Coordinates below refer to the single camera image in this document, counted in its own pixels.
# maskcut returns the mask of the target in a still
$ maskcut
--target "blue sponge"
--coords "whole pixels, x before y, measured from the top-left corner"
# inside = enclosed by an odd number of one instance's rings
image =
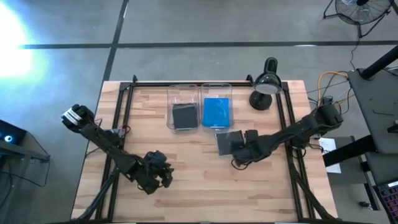
[[[205,98],[201,124],[209,128],[229,127],[229,99]]]

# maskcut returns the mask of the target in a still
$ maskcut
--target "lamp shade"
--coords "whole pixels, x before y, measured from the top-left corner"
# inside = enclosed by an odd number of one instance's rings
[[[262,94],[276,94],[282,90],[282,82],[276,75],[278,61],[274,57],[266,60],[264,73],[259,75],[254,82],[254,89]]]

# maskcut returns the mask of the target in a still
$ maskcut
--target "fan stand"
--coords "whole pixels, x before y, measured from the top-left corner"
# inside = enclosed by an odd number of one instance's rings
[[[329,17],[343,16],[343,17],[353,21],[354,24],[356,25],[356,27],[358,28],[358,37],[359,38],[362,38],[362,37],[368,35],[379,24],[379,22],[384,18],[384,16],[386,16],[386,15],[388,15],[390,13],[389,10],[386,10],[386,12],[377,20],[377,22],[365,34],[362,34],[361,24],[358,23],[357,21],[352,20],[350,17],[348,17],[348,16],[346,16],[344,14],[341,14],[341,13],[336,13],[336,14],[332,14],[332,15],[326,15],[326,12],[329,9],[329,7],[330,7],[330,5],[332,4],[333,1],[334,0],[331,0],[329,2],[328,6],[326,7],[325,11],[323,12],[323,18],[326,19],[326,18],[329,18]]]

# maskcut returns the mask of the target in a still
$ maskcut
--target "lamp base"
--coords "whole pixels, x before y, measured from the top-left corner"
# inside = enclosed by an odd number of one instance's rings
[[[267,94],[254,91],[249,98],[250,105],[256,110],[266,110],[272,103],[272,97]]]

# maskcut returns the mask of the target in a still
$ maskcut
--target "transparent bin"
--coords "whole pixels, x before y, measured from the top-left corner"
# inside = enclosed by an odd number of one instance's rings
[[[224,132],[234,125],[230,84],[206,83],[201,86],[201,125],[209,132]]]
[[[194,131],[200,124],[199,87],[172,85],[167,89],[167,127],[180,131]]]

